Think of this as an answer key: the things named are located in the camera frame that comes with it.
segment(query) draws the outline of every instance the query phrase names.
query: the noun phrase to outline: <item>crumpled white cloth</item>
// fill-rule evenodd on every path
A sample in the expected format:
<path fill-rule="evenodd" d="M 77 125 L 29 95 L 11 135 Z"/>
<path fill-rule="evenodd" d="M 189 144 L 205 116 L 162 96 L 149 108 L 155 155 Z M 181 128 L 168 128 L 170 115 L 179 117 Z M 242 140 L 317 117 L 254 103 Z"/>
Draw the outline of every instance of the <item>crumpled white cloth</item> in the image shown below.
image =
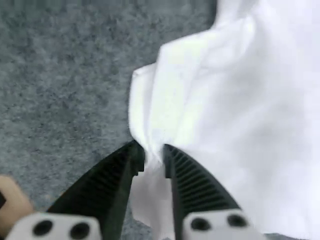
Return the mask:
<path fill-rule="evenodd" d="M 163 144 L 206 167 L 261 233 L 320 239 L 318 5 L 220 0 L 211 29 L 134 71 L 129 127 L 147 163 L 130 202 L 154 239 L 175 239 Z"/>

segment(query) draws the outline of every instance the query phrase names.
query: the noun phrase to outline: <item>white fabric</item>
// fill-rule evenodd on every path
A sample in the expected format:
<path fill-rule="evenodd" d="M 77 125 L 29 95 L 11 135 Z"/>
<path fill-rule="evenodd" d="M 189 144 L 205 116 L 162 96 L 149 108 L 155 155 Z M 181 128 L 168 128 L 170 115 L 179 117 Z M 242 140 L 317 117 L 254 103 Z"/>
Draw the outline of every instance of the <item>white fabric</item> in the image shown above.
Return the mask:
<path fill-rule="evenodd" d="M 133 217 L 174 237 L 163 144 L 215 176 L 262 233 L 320 239 L 320 16 L 316 0 L 221 0 L 211 29 L 164 44 L 132 76 L 144 147 Z"/>

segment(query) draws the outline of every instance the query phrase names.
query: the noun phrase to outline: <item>white cloth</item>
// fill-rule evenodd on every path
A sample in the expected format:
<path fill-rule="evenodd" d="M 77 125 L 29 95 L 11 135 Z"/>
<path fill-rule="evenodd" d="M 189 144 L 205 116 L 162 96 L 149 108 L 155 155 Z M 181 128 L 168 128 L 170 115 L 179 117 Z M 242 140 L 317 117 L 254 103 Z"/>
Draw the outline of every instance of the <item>white cloth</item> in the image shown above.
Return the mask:
<path fill-rule="evenodd" d="M 262 233 L 320 239 L 320 16 L 314 0 L 221 0 L 211 29 L 164 44 L 132 76 L 144 147 L 133 217 L 174 237 L 171 144 L 201 163 Z"/>

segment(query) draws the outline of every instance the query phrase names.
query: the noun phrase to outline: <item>carpet floor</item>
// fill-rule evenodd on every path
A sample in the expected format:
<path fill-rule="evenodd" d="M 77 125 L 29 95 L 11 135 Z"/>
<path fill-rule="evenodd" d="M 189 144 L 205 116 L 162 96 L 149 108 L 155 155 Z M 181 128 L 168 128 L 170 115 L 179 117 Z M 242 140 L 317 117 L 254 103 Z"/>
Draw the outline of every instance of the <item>carpet floor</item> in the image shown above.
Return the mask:
<path fill-rule="evenodd" d="M 208 0 L 194 11 L 182 1 L 45 2 L 0 7 L 0 174 L 13 176 L 39 211 L 132 139 L 133 70 L 154 63 L 162 44 L 208 29 L 215 15 Z M 122 239 L 152 239 L 130 208 Z"/>

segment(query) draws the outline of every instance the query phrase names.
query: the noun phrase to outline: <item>screw hole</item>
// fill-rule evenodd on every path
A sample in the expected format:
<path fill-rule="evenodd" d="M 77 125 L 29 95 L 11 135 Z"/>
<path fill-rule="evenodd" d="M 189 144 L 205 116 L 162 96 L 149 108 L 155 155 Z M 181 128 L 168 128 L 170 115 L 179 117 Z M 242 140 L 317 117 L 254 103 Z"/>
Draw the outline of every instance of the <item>screw hole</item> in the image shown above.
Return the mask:
<path fill-rule="evenodd" d="M 81 240 L 88 236 L 90 227 L 87 223 L 81 222 L 74 225 L 70 231 L 70 236 L 73 239 Z"/>
<path fill-rule="evenodd" d="M 243 228 L 247 226 L 247 221 L 240 215 L 230 215 L 227 220 L 231 227 Z"/>
<path fill-rule="evenodd" d="M 208 231 L 211 229 L 211 226 L 206 219 L 198 217 L 192 220 L 191 228 L 197 231 Z"/>
<path fill-rule="evenodd" d="M 35 236 L 43 236 L 50 232 L 52 229 L 53 223 L 50 220 L 43 220 L 39 222 L 35 227 L 33 228 L 33 234 Z"/>

